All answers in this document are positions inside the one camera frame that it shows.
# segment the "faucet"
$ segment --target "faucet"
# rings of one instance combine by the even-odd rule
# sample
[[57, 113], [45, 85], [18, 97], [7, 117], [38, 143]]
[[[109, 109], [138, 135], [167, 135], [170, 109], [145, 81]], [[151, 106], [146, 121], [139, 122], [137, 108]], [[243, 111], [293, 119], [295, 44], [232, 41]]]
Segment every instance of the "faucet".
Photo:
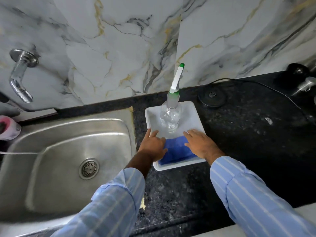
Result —
[[38, 65], [38, 58], [21, 49], [12, 49], [10, 56], [16, 62], [9, 78], [10, 86], [24, 103], [30, 103], [33, 101], [33, 97], [22, 85], [22, 79], [27, 67]]

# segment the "black granite countertop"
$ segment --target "black granite countertop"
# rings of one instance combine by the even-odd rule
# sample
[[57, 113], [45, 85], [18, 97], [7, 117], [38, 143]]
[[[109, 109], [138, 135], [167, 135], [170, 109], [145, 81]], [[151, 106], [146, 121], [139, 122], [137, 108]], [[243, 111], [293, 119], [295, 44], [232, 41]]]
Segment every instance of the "black granite countertop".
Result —
[[[273, 86], [273, 79], [279, 74], [247, 79]], [[316, 196], [309, 191], [316, 183], [316, 127], [286, 97], [266, 87], [236, 81], [217, 86], [227, 95], [227, 103], [222, 107], [206, 107], [197, 100], [197, 92], [203, 87], [181, 89], [180, 101], [192, 101], [206, 133], [218, 146], [258, 174], [293, 207], [316, 202]], [[132, 106], [139, 147], [147, 130], [145, 109], [161, 105], [166, 93], [63, 109], [57, 116], [24, 124]], [[311, 90], [295, 100], [314, 116], [315, 94]], [[131, 235], [192, 236], [234, 224], [212, 187], [209, 171], [205, 162], [165, 171], [152, 167], [146, 179], [146, 207], [139, 211]]]

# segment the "faucet base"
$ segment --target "faucet base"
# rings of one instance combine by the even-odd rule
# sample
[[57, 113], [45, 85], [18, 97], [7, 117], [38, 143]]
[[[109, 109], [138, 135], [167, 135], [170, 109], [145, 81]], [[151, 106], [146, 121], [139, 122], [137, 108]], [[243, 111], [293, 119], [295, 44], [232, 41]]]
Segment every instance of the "faucet base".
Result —
[[27, 67], [36, 67], [39, 63], [38, 58], [35, 55], [21, 49], [12, 49], [10, 51], [10, 56], [15, 62], [18, 62], [22, 57], [27, 59]]

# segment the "blue towel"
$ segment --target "blue towel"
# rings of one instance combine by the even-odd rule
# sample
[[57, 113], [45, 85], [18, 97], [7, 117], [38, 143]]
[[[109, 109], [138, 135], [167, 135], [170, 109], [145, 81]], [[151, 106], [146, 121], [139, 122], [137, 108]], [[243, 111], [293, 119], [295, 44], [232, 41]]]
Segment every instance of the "blue towel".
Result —
[[180, 136], [174, 139], [167, 139], [164, 148], [168, 148], [167, 153], [164, 157], [158, 161], [160, 165], [169, 163], [177, 163], [185, 159], [191, 159], [195, 157], [189, 147], [186, 147], [184, 143], [188, 140], [185, 136]]

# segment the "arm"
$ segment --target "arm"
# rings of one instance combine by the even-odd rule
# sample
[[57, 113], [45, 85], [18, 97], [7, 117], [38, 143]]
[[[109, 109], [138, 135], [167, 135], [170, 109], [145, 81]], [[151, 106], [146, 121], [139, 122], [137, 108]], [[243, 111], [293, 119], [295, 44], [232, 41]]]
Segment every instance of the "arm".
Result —
[[67, 225], [52, 237], [129, 236], [134, 227], [144, 195], [145, 178], [151, 164], [167, 152], [166, 139], [157, 138], [158, 131], [147, 131], [137, 154], [125, 169], [102, 185], [90, 202]]
[[215, 191], [231, 219], [247, 236], [316, 236], [316, 227], [273, 193], [254, 172], [225, 156], [198, 131], [186, 133], [188, 147], [211, 165]]

